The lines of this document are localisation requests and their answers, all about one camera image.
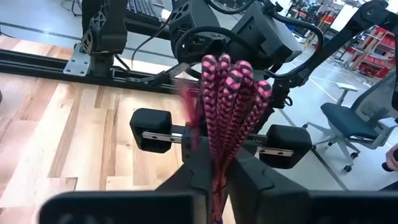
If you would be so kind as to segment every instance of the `office chair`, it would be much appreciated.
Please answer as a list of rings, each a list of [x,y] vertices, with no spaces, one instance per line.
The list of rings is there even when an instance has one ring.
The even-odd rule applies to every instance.
[[[351,85],[337,83],[337,88],[343,90],[343,94],[334,103],[325,103],[321,106],[323,114],[328,119],[330,128],[324,128],[308,122],[308,125],[320,130],[325,138],[313,145],[328,142],[328,146],[337,143],[348,160],[344,171],[350,172],[354,165],[354,159],[361,152],[353,143],[361,144],[369,149],[377,149],[384,146],[391,132],[398,126],[396,118],[398,112],[391,106],[392,92],[396,81],[395,71],[370,89],[365,91],[354,102],[352,107],[343,106],[345,96],[349,91],[357,91]]]

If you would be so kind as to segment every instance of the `black cable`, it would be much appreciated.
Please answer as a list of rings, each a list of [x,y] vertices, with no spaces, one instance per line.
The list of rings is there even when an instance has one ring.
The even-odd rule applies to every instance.
[[[317,26],[312,25],[309,22],[300,21],[300,20],[296,20],[296,19],[290,19],[290,18],[279,15],[277,12],[274,12],[272,16],[274,19],[278,20],[279,22],[283,22],[284,24],[293,25],[293,26],[297,26],[297,27],[303,27],[305,29],[308,29],[308,30],[314,32],[318,37],[318,47],[315,49],[314,54],[312,54],[309,59],[307,59],[304,63],[302,63],[298,67],[295,67],[294,69],[292,69],[291,71],[289,71],[287,73],[278,74],[278,75],[276,75],[274,72],[272,72],[270,70],[264,71],[265,75],[268,77],[271,77],[271,78],[275,78],[275,79],[289,78],[292,75],[295,75],[298,72],[301,72],[302,70],[307,68],[308,65],[310,63],[312,63],[318,57],[318,53],[319,53],[319,51],[322,50],[323,44],[324,44],[323,33]]]
[[[131,66],[132,66],[132,61],[134,60],[134,57],[136,56],[136,53],[138,52],[138,50],[144,46],[146,43],[148,43],[149,41],[151,41],[153,38],[157,37],[165,28],[166,26],[169,24],[169,22],[172,20],[172,13],[169,15],[169,17],[166,19],[166,21],[162,24],[162,26],[159,28],[159,30],[152,36],[150,36],[148,39],[146,39],[145,41],[143,41],[132,53],[131,56]]]
[[[83,11],[83,9],[81,8],[81,2],[79,0],[77,0],[76,4],[77,7],[79,7],[80,11]]]
[[[1,29],[0,29],[0,35],[6,36],[6,37],[10,37],[10,38],[15,38],[15,37],[13,37],[11,35],[8,35],[8,34],[5,34],[5,33],[1,32]]]
[[[222,7],[219,7],[213,0],[205,0],[205,2],[211,6],[213,9],[215,9],[216,11],[223,13],[223,14],[227,14],[227,15],[233,15],[233,14],[238,14],[240,12],[243,12],[244,10],[246,10],[251,4],[253,4],[253,2],[255,2],[256,0],[250,0],[248,3],[246,3],[244,6],[238,8],[238,9],[223,9]]]
[[[71,12],[73,13],[73,16],[81,16],[81,14],[76,14],[75,13],[75,3],[76,3],[76,1],[77,0],[73,0],[73,3],[72,3],[72,7],[71,7]]]
[[[73,14],[73,16],[75,16],[75,17],[76,17],[76,16],[81,16],[81,14],[75,13],[75,4],[77,4],[78,7],[81,9],[80,4],[79,4],[79,3],[76,3],[76,1],[77,1],[77,0],[62,0],[62,2],[61,2],[61,7],[63,7],[65,10],[71,12],[71,13]],[[72,2],[72,6],[71,6],[70,9],[68,9],[67,7],[64,6],[64,3],[65,3],[65,2]]]
[[[119,55],[115,55],[114,57],[126,68],[128,72],[131,72],[130,67],[125,62],[123,62]]]
[[[240,37],[238,34],[235,34],[232,31],[230,31],[229,29],[225,29],[223,27],[203,26],[203,27],[192,28],[192,29],[186,31],[178,39],[177,43],[175,44],[175,49],[174,49],[174,55],[177,56],[178,62],[180,62],[180,63],[183,62],[182,61],[182,45],[183,45],[183,43],[190,36],[200,33],[200,32],[213,32],[216,34],[224,35],[224,36],[230,38],[232,41],[238,43],[239,45],[242,45],[243,47],[247,48],[248,50],[250,50],[252,52],[258,52],[258,49],[255,49],[252,46],[250,46],[242,37]]]

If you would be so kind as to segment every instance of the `braided rope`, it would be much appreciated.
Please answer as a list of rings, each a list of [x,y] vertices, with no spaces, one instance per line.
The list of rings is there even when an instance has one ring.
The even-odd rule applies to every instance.
[[[240,61],[231,66],[231,59],[226,54],[218,61],[211,55],[203,57],[201,84],[214,170],[213,221],[221,224],[225,172],[267,108],[271,86],[267,81],[253,82],[250,64]],[[244,118],[251,100],[254,105]]]
[[[239,125],[243,119],[244,110],[248,104],[248,100],[251,94],[251,86],[253,82],[253,70],[249,63],[245,61],[237,62],[238,70],[243,75],[243,81],[241,88],[239,89],[239,94],[236,98],[236,102],[233,108],[232,116],[226,131],[223,152],[225,150],[231,149],[234,142],[234,136],[239,129]]]

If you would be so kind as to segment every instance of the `wooden tabletop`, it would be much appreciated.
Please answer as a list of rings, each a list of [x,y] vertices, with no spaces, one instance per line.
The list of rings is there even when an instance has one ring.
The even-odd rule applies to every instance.
[[[63,59],[72,54],[3,36],[0,49]],[[168,69],[137,61],[133,68]],[[36,223],[40,206],[62,192],[154,189],[182,165],[178,144],[165,154],[143,152],[129,127],[138,108],[169,110],[173,124],[184,125],[177,96],[5,73],[0,89],[1,224]],[[234,223],[229,203],[224,223]]]

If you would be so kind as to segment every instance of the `chair base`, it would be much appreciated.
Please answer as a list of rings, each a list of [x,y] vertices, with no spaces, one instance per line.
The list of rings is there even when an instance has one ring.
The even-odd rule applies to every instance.
[[[314,127],[325,135],[324,139],[313,144],[313,150],[316,149],[317,145],[326,142],[328,143],[328,146],[332,146],[333,144],[337,143],[348,162],[347,166],[345,166],[343,170],[345,172],[351,172],[352,167],[354,166],[354,159],[359,156],[361,151],[351,142],[349,142],[342,134],[337,134],[338,131],[333,128],[325,128],[311,122],[304,124],[303,128],[307,129],[308,126]]]

